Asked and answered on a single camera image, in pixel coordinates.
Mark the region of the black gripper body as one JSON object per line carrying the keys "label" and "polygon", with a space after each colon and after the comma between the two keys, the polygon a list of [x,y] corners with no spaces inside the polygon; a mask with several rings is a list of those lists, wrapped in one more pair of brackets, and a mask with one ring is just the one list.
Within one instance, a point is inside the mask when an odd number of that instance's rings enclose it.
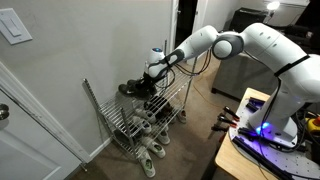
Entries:
{"label": "black gripper body", "polygon": [[143,84],[146,87],[153,87],[157,83],[157,80],[152,78],[149,74],[143,74]]}

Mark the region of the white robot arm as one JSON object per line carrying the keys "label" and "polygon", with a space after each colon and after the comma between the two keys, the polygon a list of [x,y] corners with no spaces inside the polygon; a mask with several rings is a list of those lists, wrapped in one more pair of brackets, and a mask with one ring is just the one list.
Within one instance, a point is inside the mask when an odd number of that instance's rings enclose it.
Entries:
{"label": "white robot arm", "polygon": [[320,56],[308,54],[279,31],[253,23],[242,32],[218,32],[207,25],[184,40],[173,52],[146,65],[153,80],[180,61],[210,49],[219,60],[228,60],[242,52],[264,65],[280,84],[263,107],[248,119],[253,130],[281,143],[297,140],[297,126],[291,116],[305,103],[320,100]]}

